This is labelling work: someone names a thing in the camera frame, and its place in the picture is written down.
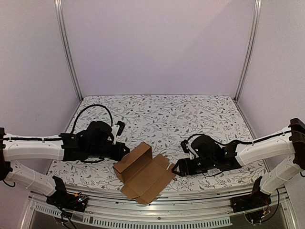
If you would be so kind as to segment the brown cardboard box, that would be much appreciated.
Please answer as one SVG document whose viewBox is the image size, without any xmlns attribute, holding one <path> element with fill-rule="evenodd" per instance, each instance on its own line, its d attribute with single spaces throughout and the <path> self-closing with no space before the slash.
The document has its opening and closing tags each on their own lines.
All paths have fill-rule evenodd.
<svg viewBox="0 0 305 229">
<path fill-rule="evenodd" d="M 158 154 L 153 157 L 152 147 L 140 143 L 113 165 L 117 178 L 123 183 L 121 192 L 139 204 L 150 204 L 175 178 L 174 164 Z"/>
</svg>

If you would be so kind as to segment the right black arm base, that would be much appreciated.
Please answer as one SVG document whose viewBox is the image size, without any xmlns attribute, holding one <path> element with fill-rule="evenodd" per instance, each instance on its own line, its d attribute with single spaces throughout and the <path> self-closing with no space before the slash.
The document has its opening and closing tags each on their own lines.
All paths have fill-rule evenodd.
<svg viewBox="0 0 305 229">
<path fill-rule="evenodd" d="M 270 198 L 271 195 L 265 194 L 261 191 L 261 180 L 262 177 L 259 177 L 254 182 L 253 189 L 250 194 L 233 197 L 230 199 L 230 206 L 234 213 L 263 207 L 272 203 Z"/>
</svg>

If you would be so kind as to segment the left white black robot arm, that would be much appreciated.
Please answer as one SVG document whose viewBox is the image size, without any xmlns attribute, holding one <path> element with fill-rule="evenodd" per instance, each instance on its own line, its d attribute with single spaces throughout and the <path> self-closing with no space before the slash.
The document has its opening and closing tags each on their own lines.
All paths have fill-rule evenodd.
<svg viewBox="0 0 305 229">
<path fill-rule="evenodd" d="M 71 197 L 66 193 L 62 179 L 49 178 L 22 165 L 21 159 L 50 159 L 57 161 L 95 163 L 110 159 L 121 161 L 129 148 L 117 141 L 125 125 L 121 121 L 110 126 L 103 121 L 91 122 L 79 133 L 62 133 L 50 137 L 22 137 L 5 134 L 0 130 L 0 179 L 19 183 L 26 188 L 40 192 L 67 207 Z"/>
</svg>

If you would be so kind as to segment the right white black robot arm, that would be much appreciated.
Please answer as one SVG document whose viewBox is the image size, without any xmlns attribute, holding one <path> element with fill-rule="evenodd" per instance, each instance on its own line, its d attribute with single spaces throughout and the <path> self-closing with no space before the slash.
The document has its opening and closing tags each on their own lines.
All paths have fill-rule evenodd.
<svg viewBox="0 0 305 229">
<path fill-rule="evenodd" d="M 255 191 L 246 198 L 250 208 L 264 202 L 278 187 L 305 170 L 305 124 L 293 118 L 282 130 L 250 142 L 232 140 L 220 143 L 208 135 L 194 134 L 181 142 L 189 155 L 177 161 L 172 172 L 181 177 L 203 174 L 211 169 L 220 172 L 239 169 L 252 162 L 285 155 L 271 172 L 257 179 Z"/>
</svg>

